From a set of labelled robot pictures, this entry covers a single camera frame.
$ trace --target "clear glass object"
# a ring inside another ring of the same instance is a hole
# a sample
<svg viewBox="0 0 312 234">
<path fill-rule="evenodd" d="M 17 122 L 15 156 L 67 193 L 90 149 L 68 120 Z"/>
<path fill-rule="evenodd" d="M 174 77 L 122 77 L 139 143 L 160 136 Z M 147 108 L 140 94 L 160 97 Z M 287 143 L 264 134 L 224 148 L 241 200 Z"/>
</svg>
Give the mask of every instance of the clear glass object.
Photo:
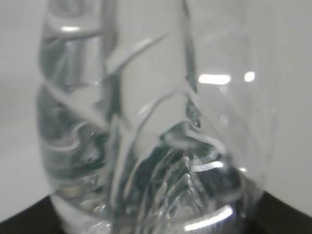
<svg viewBox="0 0 312 234">
<path fill-rule="evenodd" d="M 265 0 L 50 0 L 43 165 L 68 234 L 241 234 L 276 93 Z"/>
</svg>

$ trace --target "white wall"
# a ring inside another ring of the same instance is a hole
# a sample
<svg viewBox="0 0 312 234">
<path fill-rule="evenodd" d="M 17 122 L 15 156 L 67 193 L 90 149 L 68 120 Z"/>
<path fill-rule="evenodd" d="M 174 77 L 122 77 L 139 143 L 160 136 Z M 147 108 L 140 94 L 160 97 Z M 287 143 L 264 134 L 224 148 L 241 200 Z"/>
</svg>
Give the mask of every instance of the white wall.
<svg viewBox="0 0 312 234">
<path fill-rule="evenodd" d="M 312 1 L 274 4 L 282 77 L 279 130 L 267 190 L 312 215 Z"/>
<path fill-rule="evenodd" d="M 0 1 L 0 221 L 48 194 L 35 122 L 44 0 Z"/>
<path fill-rule="evenodd" d="M 312 1 L 273 3 L 282 77 L 279 131 L 267 189 L 312 215 Z M 0 1 L 0 220 L 48 194 L 34 114 L 44 8 L 44 0 Z"/>
</svg>

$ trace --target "glass vase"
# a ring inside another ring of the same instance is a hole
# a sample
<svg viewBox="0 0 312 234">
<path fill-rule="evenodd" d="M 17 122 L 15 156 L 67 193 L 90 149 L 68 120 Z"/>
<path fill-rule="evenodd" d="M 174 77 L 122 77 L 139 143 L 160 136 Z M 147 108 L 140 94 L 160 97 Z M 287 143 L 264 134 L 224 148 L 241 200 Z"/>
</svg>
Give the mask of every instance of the glass vase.
<svg viewBox="0 0 312 234">
<path fill-rule="evenodd" d="M 42 161 L 68 234 L 241 234 L 273 146 L 266 0 L 50 0 Z"/>
</svg>

